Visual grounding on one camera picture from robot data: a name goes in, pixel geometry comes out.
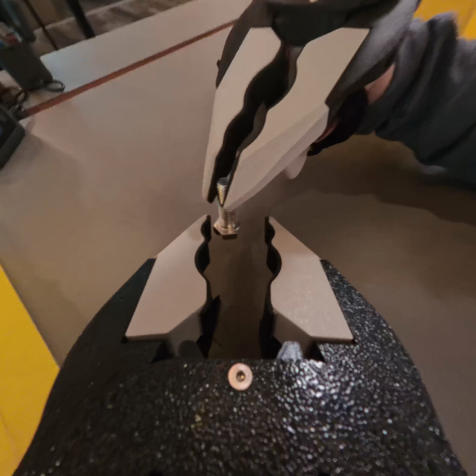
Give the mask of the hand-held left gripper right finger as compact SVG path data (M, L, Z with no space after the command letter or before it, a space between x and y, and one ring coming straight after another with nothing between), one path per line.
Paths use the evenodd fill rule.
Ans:
M267 284L260 320L262 353L287 342L303 353L317 344L352 344L354 336L330 286L321 259L276 219L265 218Z

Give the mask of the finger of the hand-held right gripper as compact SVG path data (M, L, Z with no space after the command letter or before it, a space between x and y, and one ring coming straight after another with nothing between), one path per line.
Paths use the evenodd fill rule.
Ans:
M202 196L217 198L219 179L236 185L243 151L263 130L268 111L289 90L290 49L269 27L251 28L216 88Z
M325 130L328 93L368 30L342 28L312 40L291 58L291 88L267 113L263 130L243 151L224 208L233 210L257 194L304 154Z

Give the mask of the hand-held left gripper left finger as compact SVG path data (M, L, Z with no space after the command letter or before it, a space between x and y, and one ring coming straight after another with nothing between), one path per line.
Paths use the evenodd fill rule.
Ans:
M172 355L209 355L219 298L204 272L210 264L211 218L203 215L155 259L125 338L163 341Z

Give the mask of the silver hex bolt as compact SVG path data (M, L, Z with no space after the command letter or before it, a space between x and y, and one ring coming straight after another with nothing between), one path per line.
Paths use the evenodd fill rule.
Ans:
M226 210L224 208L225 200L229 191L228 177L222 177L217 181L217 205L218 218L213 225L213 229L217 235L223 239L235 239L239 230L236 211Z

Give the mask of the yellow plastic bin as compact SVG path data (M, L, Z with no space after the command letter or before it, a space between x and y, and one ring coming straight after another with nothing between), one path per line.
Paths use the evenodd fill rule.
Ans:
M476 38L475 0L422 0L414 17L429 20L434 15L451 12L456 19L459 35L466 39Z
M38 429L59 367L0 269L0 474L13 475Z

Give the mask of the person's right forearm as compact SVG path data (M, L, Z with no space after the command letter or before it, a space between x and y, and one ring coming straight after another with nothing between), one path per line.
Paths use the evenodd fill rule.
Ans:
M450 13L414 20L383 95L356 134L400 142L428 173L475 187L476 46Z

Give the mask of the person's right hand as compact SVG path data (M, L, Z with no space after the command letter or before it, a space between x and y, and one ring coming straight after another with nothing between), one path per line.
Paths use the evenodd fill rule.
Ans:
M360 127L367 109L384 94L389 86L395 69L393 63L379 78L367 84L365 88L352 93L340 106L336 116L330 121L324 132L313 142L308 156L346 141Z

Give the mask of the black display device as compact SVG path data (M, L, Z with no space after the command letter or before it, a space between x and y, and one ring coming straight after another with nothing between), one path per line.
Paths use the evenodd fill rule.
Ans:
M2 170L25 137L21 123L2 105L0 106L0 169Z

